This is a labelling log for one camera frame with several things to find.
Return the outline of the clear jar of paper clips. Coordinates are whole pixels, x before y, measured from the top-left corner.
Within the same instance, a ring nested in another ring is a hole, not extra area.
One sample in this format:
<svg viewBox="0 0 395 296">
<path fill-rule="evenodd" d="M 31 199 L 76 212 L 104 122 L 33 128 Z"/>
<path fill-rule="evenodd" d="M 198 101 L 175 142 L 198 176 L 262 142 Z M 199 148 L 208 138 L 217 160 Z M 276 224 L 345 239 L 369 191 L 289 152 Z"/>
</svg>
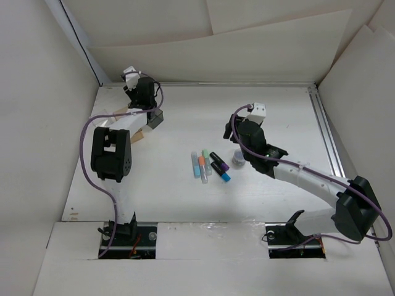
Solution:
<svg viewBox="0 0 395 296">
<path fill-rule="evenodd" d="M 243 167 L 246 164 L 244 155 L 241 149 L 236 149 L 233 152 L 232 163 L 235 167 Z"/>
</svg>

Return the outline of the black purple highlighter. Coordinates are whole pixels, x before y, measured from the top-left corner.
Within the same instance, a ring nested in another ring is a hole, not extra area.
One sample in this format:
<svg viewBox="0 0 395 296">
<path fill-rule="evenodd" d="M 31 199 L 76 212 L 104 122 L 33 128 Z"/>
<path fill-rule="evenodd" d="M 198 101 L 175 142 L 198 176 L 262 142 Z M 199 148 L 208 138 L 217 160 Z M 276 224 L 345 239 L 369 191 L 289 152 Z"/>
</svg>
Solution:
<svg viewBox="0 0 395 296">
<path fill-rule="evenodd" d="M 215 152 L 211 152 L 209 155 L 214 163 L 218 165 L 223 171 L 228 171 L 230 169 L 230 167 Z"/>
</svg>

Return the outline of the black blue highlighter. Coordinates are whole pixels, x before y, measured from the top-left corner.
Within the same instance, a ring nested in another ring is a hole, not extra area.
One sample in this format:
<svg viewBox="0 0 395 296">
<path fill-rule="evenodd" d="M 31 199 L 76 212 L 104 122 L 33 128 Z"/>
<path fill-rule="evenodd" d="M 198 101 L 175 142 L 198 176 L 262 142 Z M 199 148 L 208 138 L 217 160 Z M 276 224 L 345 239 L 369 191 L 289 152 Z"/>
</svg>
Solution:
<svg viewBox="0 0 395 296">
<path fill-rule="evenodd" d="M 221 168 L 216 162 L 212 162 L 210 165 L 211 165 L 212 169 L 219 175 L 219 177 L 221 177 L 221 179 L 224 182 L 227 183 L 231 180 L 231 178 L 225 172 L 225 170 L 223 168 Z"/>
</svg>

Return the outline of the green clear highlighter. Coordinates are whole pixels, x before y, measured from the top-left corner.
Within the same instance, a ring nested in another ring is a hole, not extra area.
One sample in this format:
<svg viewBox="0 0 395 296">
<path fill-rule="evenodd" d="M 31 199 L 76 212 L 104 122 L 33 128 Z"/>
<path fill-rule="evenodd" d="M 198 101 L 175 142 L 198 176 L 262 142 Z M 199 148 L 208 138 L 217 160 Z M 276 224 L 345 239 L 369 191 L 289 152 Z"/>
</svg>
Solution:
<svg viewBox="0 0 395 296">
<path fill-rule="evenodd" d="M 210 176 L 212 175 L 212 167 L 210 165 L 210 156 L 207 149 L 202 150 L 202 156 L 204 158 L 204 164 L 205 164 L 207 176 Z"/>
</svg>

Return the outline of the orange clear highlighter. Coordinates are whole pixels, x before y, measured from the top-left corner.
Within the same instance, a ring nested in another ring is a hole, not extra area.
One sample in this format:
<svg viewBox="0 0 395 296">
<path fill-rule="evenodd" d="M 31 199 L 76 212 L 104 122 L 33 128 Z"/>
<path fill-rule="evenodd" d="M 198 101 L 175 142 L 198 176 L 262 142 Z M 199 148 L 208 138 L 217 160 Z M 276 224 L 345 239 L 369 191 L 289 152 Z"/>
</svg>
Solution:
<svg viewBox="0 0 395 296">
<path fill-rule="evenodd" d="M 208 176 L 206 172 L 206 164 L 203 156 L 198 157 L 198 164 L 199 164 L 199 169 L 200 169 L 200 174 L 201 174 L 201 181 L 203 184 L 208 183 Z"/>
</svg>

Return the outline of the blue clear highlighter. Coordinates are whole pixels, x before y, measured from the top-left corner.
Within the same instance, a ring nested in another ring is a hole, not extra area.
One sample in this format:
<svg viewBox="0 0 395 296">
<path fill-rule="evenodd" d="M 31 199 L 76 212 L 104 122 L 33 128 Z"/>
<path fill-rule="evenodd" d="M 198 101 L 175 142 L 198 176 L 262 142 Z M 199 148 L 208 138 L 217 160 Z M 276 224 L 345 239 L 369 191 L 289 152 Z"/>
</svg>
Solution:
<svg viewBox="0 0 395 296">
<path fill-rule="evenodd" d="M 197 152 L 192 152 L 191 153 L 191 161 L 192 161 L 192 166 L 193 166 L 194 177 L 195 178 L 200 178 L 201 177 L 201 171 L 200 171 L 200 166 L 199 166 L 199 160 L 198 160 Z"/>
</svg>

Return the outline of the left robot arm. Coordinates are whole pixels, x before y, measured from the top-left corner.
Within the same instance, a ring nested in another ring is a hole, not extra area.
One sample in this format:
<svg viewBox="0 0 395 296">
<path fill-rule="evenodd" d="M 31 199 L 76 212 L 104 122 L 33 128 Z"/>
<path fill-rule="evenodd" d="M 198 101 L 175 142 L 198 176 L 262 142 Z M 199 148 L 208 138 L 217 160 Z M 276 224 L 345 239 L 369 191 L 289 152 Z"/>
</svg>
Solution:
<svg viewBox="0 0 395 296">
<path fill-rule="evenodd" d="M 143 127 L 153 130 L 163 122 L 163 112 L 156 102 L 159 86 L 150 77 L 128 81 L 124 87 L 130 98 L 127 114 L 116 114 L 114 123 L 99 126 L 93 132 L 91 169 L 115 199 L 117 214 L 113 223 L 119 225 L 116 237 L 127 245 L 134 243 L 138 235 L 138 230 L 129 224 L 133 217 L 127 178 L 133 166 L 131 138 Z"/>
</svg>

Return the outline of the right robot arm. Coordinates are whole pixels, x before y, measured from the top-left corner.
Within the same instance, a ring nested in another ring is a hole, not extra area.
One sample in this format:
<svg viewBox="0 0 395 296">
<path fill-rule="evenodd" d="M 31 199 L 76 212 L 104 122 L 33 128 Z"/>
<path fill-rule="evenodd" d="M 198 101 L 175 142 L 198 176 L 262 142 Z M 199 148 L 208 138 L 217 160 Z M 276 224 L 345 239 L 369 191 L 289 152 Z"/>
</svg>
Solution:
<svg viewBox="0 0 395 296">
<path fill-rule="evenodd" d="M 245 161 L 272 179 L 284 181 L 326 202 L 326 210 L 296 211 L 285 222 L 270 223 L 268 231 L 282 238 L 282 245 L 297 246 L 319 237 L 338 238 L 359 244 L 368 237 L 382 210 L 370 183 L 363 177 L 339 178 L 313 169 L 308 163 L 291 160 L 287 151 L 269 144 L 261 128 L 264 118 L 232 114 L 223 137 L 239 144 Z"/>
</svg>

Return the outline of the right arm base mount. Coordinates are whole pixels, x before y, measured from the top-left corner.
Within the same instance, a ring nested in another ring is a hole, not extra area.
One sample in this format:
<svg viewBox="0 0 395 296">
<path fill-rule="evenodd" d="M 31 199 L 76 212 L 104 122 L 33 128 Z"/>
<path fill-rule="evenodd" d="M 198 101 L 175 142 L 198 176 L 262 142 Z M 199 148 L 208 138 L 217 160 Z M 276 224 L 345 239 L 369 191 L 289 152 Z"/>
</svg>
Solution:
<svg viewBox="0 0 395 296">
<path fill-rule="evenodd" d="M 304 210 L 295 212 L 288 221 L 265 223 L 265 234 L 261 241 L 268 246 L 270 259 L 325 259 L 326 254 L 322 240 L 305 236 L 295 226 Z"/>
</svg>

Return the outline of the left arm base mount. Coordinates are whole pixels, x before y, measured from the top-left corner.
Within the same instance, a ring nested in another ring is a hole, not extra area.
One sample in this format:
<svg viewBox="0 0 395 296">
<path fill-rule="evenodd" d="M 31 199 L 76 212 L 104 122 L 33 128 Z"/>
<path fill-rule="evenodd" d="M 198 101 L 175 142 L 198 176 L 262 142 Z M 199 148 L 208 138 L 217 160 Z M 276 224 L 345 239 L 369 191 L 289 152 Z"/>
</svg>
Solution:
<svg viewBox="0 0 395 296">
<path fill-rule="evenodd" d="M 114 222 L 109 221 L 102 228 L 98 258 L 105 260 L 153 260 L 156 258 L 157 223 L 137 222 L 134 213 L 128 223 L 117 224 L 112 243 L 110 236 Z"/>
</svg>

